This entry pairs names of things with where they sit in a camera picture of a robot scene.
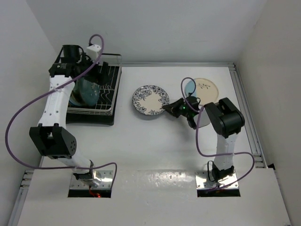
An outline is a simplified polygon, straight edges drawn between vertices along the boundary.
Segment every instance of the white table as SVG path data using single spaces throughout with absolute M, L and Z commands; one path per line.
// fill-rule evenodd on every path
M 223 225 L 283 226 L 289 219 L 272 169 L 255 169 L 239 182 L 241 197 L 197 198 L 194 172 L 208 158 L 196 151 L 195 131 L 185 118 L 167 113 L 141 115 L 132 106 L 132 94 L 140 86 L 162 87 L 173 102 L 181 97 L 184 77 L 207 78 L 238 108 L 228 67 L 123 67 L 114 126 L 70 124 L 82 153 L 95 165 L 115 161 L 116 183 L 110 199 L 67 198 L 71 170 L 36 170 L 24 203 L 19 226 L 65 225 Z M 211 125 L 200 129 L 202 151 L 216 151 Z M 235 152 L 251 152 L 246 129 Z M 238 176 L 251 166 L 249 156 L 235 156 Z M 45 158 L 43 166 L 59 166 Z M 181 172 L 177 181 L 164 179 Z

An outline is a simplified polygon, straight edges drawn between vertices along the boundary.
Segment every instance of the wire rack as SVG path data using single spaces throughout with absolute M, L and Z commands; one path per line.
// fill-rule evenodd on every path
M 69 105 L 67 113 L 112 115 L 117 96 L 121 75 L 122 57 L 119 54 L 103 54 L 102 61 L 109 64 L 109 82 L 100 87 L 99 99 L 95 106 L 73 106 Z

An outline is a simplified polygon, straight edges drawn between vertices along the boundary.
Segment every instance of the metal mounting plate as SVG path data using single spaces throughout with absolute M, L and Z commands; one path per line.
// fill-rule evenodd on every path
M 213 178 L 211 172 L 209 173 L 209 176 L 211 179 Z M 211 188 L 222 187 L 222 186 L 228 185 L 236 180 L 237 180 L 237 177 L 236 177 L 235 171 L 232 176 L 226 176 L 223 179 L 220 179 L 218 181 L 218 183 L 211 182 L 210 180 L 208 180 L 207 171 L 196 172 L 197 190 L 208 190 Z M 233 189 L 238 190 L 238 188 L 239 188 L 239 185 L 238 185 L 238 182 L 236 182 L 236 183 L 224 188 L 223 190 L 233 190 Z
M 110 190 L 113 180 L 112 170 L 100 170 L 96 172 L 96 176 L 101 178 L 101 183 L 98 187 L 92 188 L 91 190 Z M 70 181 L 70 190 L 89 190 L 89 186 L 85 185 L 81 181 L 78 181 L 72 174 Z

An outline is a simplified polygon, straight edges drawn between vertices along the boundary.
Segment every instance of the dish rack tray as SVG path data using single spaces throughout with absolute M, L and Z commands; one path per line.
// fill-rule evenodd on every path
M 99 99 L 95 106 L 68 105 L 66 122 L 114 124 L 115 107 L 122 69 L 120 54 L 102 54 L 102 61 L 109 64 L 109 82 L 100 87 Z

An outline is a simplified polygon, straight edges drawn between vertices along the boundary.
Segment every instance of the gray wall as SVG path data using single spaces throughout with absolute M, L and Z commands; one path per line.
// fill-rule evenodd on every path
M 21 106 L 48 90 L 48 68 L 55 52 L 24 0 L 3 1 L 0 7 L 0 226 L 7 225 L 25 168 L 7 153 L 6 125 Z M 9 134 L 11 149 L 37 165 L 40 154 L 28 132 L 37 124 L 45 101 L 21 113 Z
M 266 0 L 27 0 L 56 51 L 100 33 L 124 62 L 238 59 Z
M 301 225 L 301 1 L 269 0 L 238 68 L 294 226 Z

